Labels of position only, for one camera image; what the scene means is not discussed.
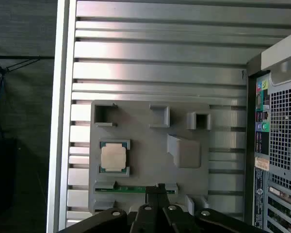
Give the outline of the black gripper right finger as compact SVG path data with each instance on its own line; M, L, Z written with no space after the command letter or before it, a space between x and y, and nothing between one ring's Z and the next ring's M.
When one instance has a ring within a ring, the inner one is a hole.
M169 202L165 184L159 189L159 210L167 220L172 233L263 233L264 230L232 218L210 208L197 211L194 215L184 212Z

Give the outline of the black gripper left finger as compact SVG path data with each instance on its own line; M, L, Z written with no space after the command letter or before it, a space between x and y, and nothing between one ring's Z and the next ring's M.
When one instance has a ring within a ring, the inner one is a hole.
M161 187L147 186L145 188L145 204L136 212L125 212L119 208L110 208L91 216L61 233L150 233L156 229L158 214L158 194Z

